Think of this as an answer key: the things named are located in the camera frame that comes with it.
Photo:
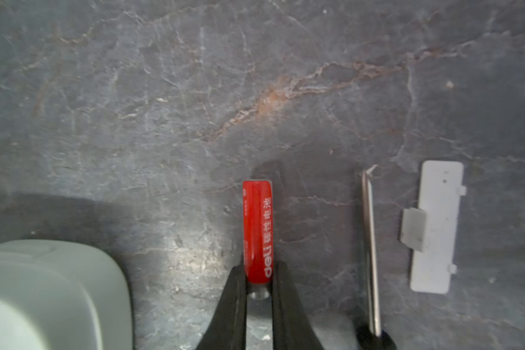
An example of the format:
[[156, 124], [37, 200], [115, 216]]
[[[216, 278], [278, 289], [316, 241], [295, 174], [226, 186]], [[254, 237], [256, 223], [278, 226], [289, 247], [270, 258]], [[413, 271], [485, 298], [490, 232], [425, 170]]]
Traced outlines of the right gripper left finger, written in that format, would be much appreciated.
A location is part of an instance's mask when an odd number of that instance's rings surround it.
[[231, 269], [213, 318], [197, 350], [246, 349], [246, 298], [246, 274], [244, 266], [240, 264]]

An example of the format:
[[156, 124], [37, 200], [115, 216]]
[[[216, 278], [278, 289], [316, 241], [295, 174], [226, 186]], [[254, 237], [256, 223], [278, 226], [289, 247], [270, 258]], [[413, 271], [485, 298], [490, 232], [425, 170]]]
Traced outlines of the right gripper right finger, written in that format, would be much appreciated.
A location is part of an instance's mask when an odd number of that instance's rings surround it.
[[271, 303], [274, 350], [324, 349], [309, 322], [288, 265], [282, 261], [274, 263]]

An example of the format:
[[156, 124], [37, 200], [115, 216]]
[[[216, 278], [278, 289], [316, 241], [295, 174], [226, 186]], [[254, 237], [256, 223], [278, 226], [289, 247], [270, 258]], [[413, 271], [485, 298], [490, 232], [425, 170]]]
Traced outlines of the red battery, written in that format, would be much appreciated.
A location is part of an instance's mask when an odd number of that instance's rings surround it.
[[254, 300], [270, 297], [274, 272], [274, 207], [268, 180], [243, 182], [244, 270], [247, 295]]

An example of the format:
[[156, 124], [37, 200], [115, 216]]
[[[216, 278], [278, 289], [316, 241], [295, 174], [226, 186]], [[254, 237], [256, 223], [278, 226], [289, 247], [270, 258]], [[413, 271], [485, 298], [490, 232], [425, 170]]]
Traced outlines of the white battery cover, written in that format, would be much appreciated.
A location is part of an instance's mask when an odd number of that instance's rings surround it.
[[466, 195], [464, 165], [426, 160], [421, 167], [416, 208], [403, 210], [400, 241], [412, 253], [410, 288], [445, 295], [457, 267], [453, 263], [459, 204]]

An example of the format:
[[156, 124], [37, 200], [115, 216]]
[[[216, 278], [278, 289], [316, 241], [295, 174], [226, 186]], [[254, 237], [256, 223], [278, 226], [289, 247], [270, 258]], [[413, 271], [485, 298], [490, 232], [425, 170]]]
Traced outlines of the white alarm clock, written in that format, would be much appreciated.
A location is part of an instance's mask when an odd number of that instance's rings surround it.
[[0, 244], [0, 349], [132, 349], [131, 298], [119, 265], [65, 241]]

